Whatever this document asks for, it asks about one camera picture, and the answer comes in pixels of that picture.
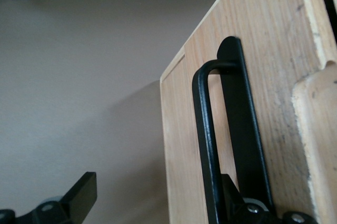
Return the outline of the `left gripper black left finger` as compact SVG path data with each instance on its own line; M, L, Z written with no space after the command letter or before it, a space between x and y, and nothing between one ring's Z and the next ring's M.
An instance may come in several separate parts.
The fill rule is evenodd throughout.
M2 209L1 223L83 223L96 200L96 173L86 172L60 200L44 202L19 217Z

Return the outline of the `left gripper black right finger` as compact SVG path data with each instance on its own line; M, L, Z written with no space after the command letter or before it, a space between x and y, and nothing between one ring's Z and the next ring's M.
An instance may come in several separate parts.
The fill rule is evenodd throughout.
M221 177L225 199L225 223L317 223L313 217L298 211L288 211L279 218L271 213L263 202L242 197L228 174L222 174Z

